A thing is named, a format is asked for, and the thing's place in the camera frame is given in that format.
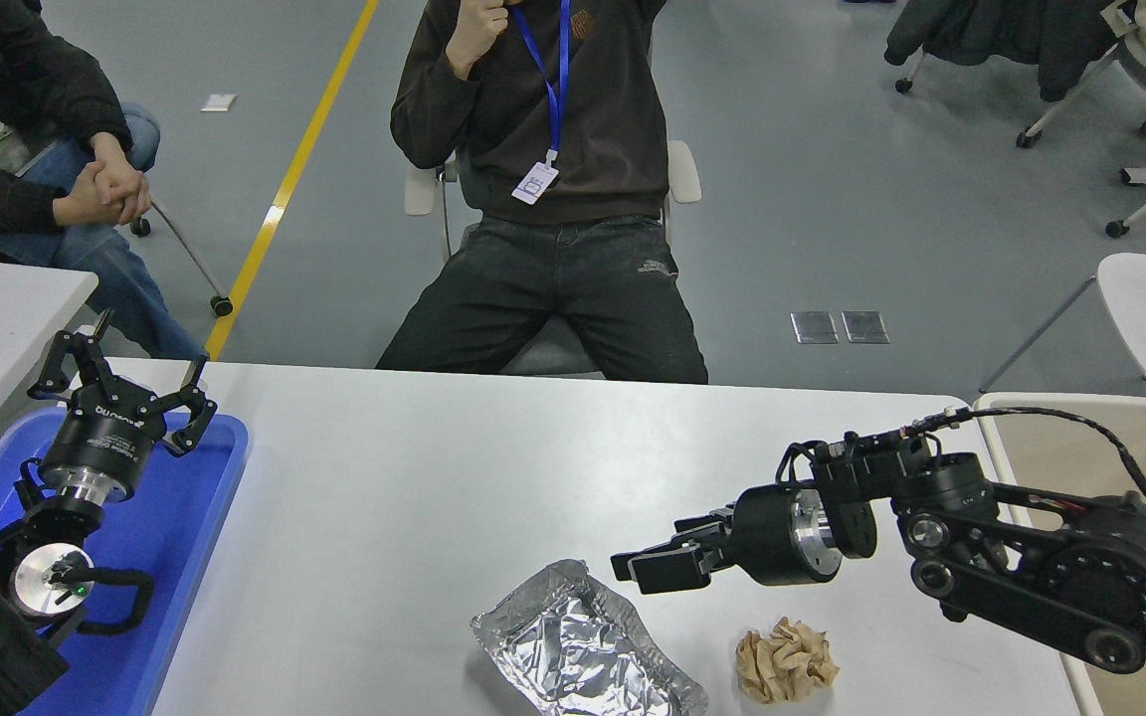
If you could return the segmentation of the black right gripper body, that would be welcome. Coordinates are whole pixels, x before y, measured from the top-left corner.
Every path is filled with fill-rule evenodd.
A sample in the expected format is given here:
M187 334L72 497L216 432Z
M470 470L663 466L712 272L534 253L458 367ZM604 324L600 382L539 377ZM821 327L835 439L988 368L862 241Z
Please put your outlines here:
M729 549L751 580L770 588L814 584L793 535L801 490L786 483L754 486L736 499Z

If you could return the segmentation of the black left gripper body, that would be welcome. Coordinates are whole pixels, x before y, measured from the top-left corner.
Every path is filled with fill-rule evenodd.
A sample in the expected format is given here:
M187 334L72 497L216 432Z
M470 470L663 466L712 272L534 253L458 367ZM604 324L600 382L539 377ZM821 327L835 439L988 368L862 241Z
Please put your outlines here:
M110 393L97 385L76 390L70 408L38 475L52 489L83 469L109 477L117 490L136 489L144 475L154 444L165 436L162 414L141 412L154 399L151 391L121 384Z

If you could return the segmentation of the person's right hand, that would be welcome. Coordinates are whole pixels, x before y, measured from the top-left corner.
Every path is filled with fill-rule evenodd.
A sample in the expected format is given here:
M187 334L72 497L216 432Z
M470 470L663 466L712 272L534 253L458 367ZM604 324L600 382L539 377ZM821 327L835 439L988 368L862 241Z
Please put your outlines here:
M460 81L469 80L474 64L490 52L508 22L507 1L460 1L458 22L445 48L452 73Z
M108 199L100 192L96 174L101 164L93 163L78 173L76 182L64 198L52 200L52 218L60 227L85 225L121 225L127 212L124 199Z

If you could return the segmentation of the person's left hand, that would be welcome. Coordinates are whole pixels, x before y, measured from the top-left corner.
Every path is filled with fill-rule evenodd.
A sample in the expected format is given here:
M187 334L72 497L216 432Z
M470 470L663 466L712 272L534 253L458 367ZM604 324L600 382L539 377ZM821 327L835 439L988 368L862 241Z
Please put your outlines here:
M102 131L93 135L91 150L100 166L93 181L105 217L118 226L136 221L151 205L150 187L144 172L131 166L121 141L109 132Z

